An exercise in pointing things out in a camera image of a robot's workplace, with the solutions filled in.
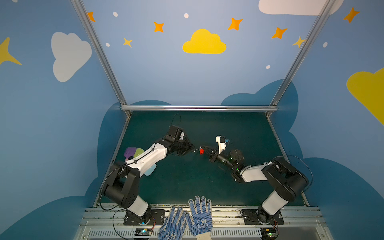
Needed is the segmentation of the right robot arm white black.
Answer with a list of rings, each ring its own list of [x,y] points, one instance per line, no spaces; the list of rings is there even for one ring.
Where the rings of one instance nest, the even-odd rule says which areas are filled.
[[[284,156],[275,157],[262,165],[245,166],[245,157],[238,149],[233,149],[225,155],[221,149],[201,146],[200,154],[208,154],[212,163],[220,162],[229,167],[231,176],[237,183],[267,181],[273,187],[273,192],[256,210],[260,222],[276,218],[279,211],[295,201],[310,184],[308,178],[287,162]]]

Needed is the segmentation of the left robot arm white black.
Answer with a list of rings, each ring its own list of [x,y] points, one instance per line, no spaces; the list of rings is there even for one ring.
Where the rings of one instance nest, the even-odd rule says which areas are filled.
[[[193,149],[185,131],[175,125],[139,156],[114,163],[102,183],[101,196],[128,210],[140,222],[149,218],[151,205],[139,196],[140,179],[152,166],[172,153],[183,156]]]

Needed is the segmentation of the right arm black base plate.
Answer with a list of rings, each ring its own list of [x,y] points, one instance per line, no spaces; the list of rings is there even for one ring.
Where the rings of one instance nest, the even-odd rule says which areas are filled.
[[[268,214],[262,208],[242,209],[240,211],[244,219],[245,225],[283,225],[284,220],[281,211],[277,211],[274,215]]]

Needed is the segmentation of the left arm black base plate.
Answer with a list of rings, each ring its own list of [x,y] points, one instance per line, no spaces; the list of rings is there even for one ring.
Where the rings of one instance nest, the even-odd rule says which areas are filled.
[[[165,220],[165,210],[147,210],[143,216],[138,216],[130,211],[126,212],[124,226],[162,226]]]

